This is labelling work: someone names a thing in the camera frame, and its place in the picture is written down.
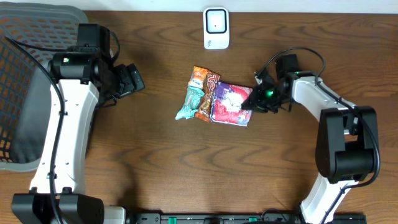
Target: wooden table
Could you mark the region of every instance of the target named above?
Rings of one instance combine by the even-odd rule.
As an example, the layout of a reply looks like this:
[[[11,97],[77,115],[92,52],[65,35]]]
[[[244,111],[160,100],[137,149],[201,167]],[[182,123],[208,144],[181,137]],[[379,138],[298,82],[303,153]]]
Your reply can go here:
[[[117,63],[134,62],[146,84],[98,112],[86,157],[88,195],[106,205],[165,213],[295,210],[317,176],[318,123],[304,107],[254,114],[246,128],[174,117],[194,65],[221,74],[224,82],[253,87],[253,72],[276,52],[306,46],[326,58],[323,79],[330,88],[377,111],[380,176],[352,190],[338,211],[363,212],[368,223],[396,222],[397,16],[231,13],[229,48],[205,50],[201,13],[86,14],[115,31]],[[320,68],[316,57],[298,53],[302,68]],[[34,173],[1,175],[0,222],[15,223],[12,195],[27,192]]]

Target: teal wrapper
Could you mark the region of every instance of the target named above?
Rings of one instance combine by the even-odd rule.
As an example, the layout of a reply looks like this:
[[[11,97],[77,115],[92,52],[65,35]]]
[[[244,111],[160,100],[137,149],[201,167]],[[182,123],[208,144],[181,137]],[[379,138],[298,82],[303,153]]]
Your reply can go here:
[[[201,98],[205,95],[205,93],[195,87],[188,87],[187,96],[185,97],[185,103],[182,106],[181,110],[177,113],[175,119],[190,119],[195,116],[195,113],[198,111],[198,107],[201,101]]]

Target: green led light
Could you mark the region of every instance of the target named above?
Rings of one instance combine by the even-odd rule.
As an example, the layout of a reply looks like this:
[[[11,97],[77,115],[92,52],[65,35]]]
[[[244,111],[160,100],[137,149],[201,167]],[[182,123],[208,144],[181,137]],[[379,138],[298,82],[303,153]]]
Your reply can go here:
[[[169,218],[169,224],[177,224],[177,218],[175,218],[175,217],[170,217],[170,218]]]
[[[267,91],[267,96],[272,96],[274,94],[273,90]]]

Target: snack bag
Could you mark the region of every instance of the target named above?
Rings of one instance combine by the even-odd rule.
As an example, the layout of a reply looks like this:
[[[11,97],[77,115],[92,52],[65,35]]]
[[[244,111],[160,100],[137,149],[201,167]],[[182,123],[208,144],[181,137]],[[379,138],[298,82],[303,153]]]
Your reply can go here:
[[[195,113],[195,117],[210,122],[211,101],[213,99],[214,91],[217,83],[220,80],[220,75],[215,72],[207,73],[207,87],[203,103],[200,105],[199,110]]]
[[[205,95],[205,93],[195,87],[188,87],[187,95],[185,97],[185,103],[182,106],[181,110],[177,113],[175,119],[190,119],[193,118],[195,113],[198,111],[198,106],[201,98]]]
[[[202,90],[203,82],[205,81],[208,72],[210,72],[210,70],[194,66],[191,75],[191,80],[189,80],[188,86],[196,87]]]
[[[247,126],[252,111],[242,110],[241,105],[251,92],[251,88],[219,82],[214,92],[211,121]]]

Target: black cable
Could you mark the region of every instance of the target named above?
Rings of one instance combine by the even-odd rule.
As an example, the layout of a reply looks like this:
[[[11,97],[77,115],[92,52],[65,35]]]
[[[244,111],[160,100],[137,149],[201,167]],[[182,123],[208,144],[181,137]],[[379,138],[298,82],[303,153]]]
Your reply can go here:
[[[327,95],[329,95],[330,97],[332,97],[332,98],[336,101],[336,103],[339,103],[339,104],[341,104],[341,105],[347,107],[347,109],[348,109],[355,117],[358,118],[358,121],[363,125],[363,127],[365,128],[365,130],[366,130],[366,131],[368,132],[368,134],[370,135],[371,140],[372,140],[372,145],[373,145],[373,148],[374,148],[374,149],[373,149],[373,156],[374,156],[374,158],[375,158],[375,160],[376,160],[376,164],[375,164],[375,169],[374,169],[373,176],[372,176],[368,181],[366,181],[366,182],[363,182],[363,183],[360,183],[360,184],[357,184],[357,185],[347,185],[347,186],[342,187],[342,188],[340,189],[340,192],[339,192],[338,196],[335,198],[335,200],[333,201],[332,205],[331,205],[330,208],[325,212],[325,215],[324,215],[323,218],[322,218],[321,224],[324,224],[324,222],[325,222],[325,220],[327,219],[328,215],[329,215],[330,212],[334,209],[334,207],[336,206],[336,204],[337,204],[337,202],[339,201],[339,199],[341,198],[341,196],[342,196],[343,194],[345,194],[345,190],[347,190],[347,189],[353,189],[353,188],[358,188],[358,187],[365,187],[365,186],[367,186],[367,185],[373,183],[373,182],[377,179],[377,177],[378,177],[378,175],[379,175],[379,173],[380,173],[380,166],[381,166],[381,165],[380,165],[380,163],[381,163],[381,160],[380,160],[380,151],[379,151],[379,146],[377,145],[376,138],[374,137],[374,135],[373,135],[373,133],[372,133],[372,131],[371,131],[369,125],[368,125],[367,122],[362,118],[362,116],[361,116],[353,107],[351,107],[349,104],[345,103],[345,102],[343,101],[342,98],[337,98],[334,94],[332,94],[332,93],[329,92],[326,88],[324,88],[324,87],[321,85],[321,84],[322,84],[321,81],[318,81],[319,76],[321,75],[321,73],[322,73],[322,72],[325,70],[325,68],[326,68],[325,59],[324,59],[318,52],[316,52],[316,51],[314,51],[314,50],[312,50],[312,49],[310,49],[310,48],[307,48],[307,47],[292,47],[292,48],[283,50],[283,51],[281,51],[281,52],[275,54],[275,55],[266,63],[266,65],[262,68],[262,70],[261,70],[258,74],[261,74],[265,69],[267,69],[268,65],[269,65],[276,57],[278,57],[280,54],[283,54],[283,53],[288,52],[288,51],[290,51],[290,50],[308,50],[308,51],[314,53],[315,55],[317,55],[317,56],[321,59],[321,61],[322,61],[322,69],[315,75],[315,85],[317,85],[317,86],[318,86],[322,91],[324,91]]]
[[[283,50],[283,51],[281,51],[281,52],[275,54],[271,59],[269,59],[269,61],[266,63],[266,65],[265,65],[265,66],[261,69],[261,71],[260,71],[259,73],[257,73],[257,74],[261,74],[261,73],[268,67],[268,65],[269,65],[276,57],[278,57],[279,55],[281,55],[281,54],[283,54],[283,53],[285,53],[285,52],[291,51],[291,50],[307,50],[307,51],[310,51],[310,52],[314,53],[315,55],[317,55],[317,56],[322,60],[322,69],[318,72],[318,76],[320,76],[321,73],[322,73],[322,72],[324,71],[324,69],[326,68],[325,59],[322,57],[322,55],[320,55],[320,53],[318,53],[318,52],[316,52],[316,51],[314,51],[314,50],[312,50],[312,49],[310,49],[310,48],[308,48],[308,47],[291,47],[291,48],[289,48],[289,49]]]
[[[268,208],[267,210],[265,210],[260,216],[262,221],[265,221],[264,220],[265,215],[267,213],[269,213],[270,211],[275,211],[275,212],[279,213],[282,216],[282,218],[285,220],[285,222],[288,222],[288,220],[285,218],[284,214],[279,209],[276,209],[276,208]]]
[[[105,102],[103,102],[101,105],[96,106],[96,107],[95,107],[95,110],[100,109],[100,108],[107,108],[107,107],[116,106],[117,103],[118,103],[118,99],[117,99],[114,95],[112,95],[112,100],[113,100],[113,103],[104,105],[104,104],[106,103],[106,101],[105,101]]]
[[[118,51],[116,52],[116,54],[112,58],[112,63],[114,63],[118,59],[119,54],[120,54],[120,43],[119,43],[118,37],[116,37],[116,34],[114,32],[111,32],[111,34],[112,34],[113,38],[116,41],[116,45],[118,46]]]
[[[21,45],[21,46],[24,46],[24,47],[28,47],[28,48],[32,48],[32,49],[36,49],[36,50],[49,51],[49,52],[65,52],[65,51],[67,51],[66,49],[50,49],[50,48],[46,48],[46,47],[37,47],[37,46],[33,46],[33,45],[29,45],[29,44],[25,44],[25,43],[19,42],[18,40],[12,40],[12,41],[17,43],[18,45]]]
[[[58,96],[58,99],[60,101],[60,112],[59,112],[60,119],[58,121],[57,132],[55,133],[54,145],[53,145],[53,149],[52,149],[52,153],[51,153],[49,182],[50,182],[50,200],[51,200],[52,210],[54,212],[55,218],[57,219],[58,223],[63,224],[61,213],[59,211],[57,202],[55,200],[54,168],[55,168],[55,157],[57,155],[58,142],[60,139],[60,133],[61,133],[61,128],[62,128],[63,116],[65,114],[65,102],[63,100],[62,94],[61,94],[57,84],[52,80],[50,74],[40,64],[40,62],[38,62],[33,56],[31,56],[31,54],[28,53],[25,49],[23,49],[21,46],[19,46],[18,42],[16,42],[15,40],[13,40],[9,37],[6,37],[6,40],[8,42],[10,42],[10,44],[12,44],[16,49],[20,50],[24,55],[26,55],[31,61],[33,61],[36,64],[36,66],[44,73],[44,75],[49,80],[50,84],[53,86],[53,88]]]

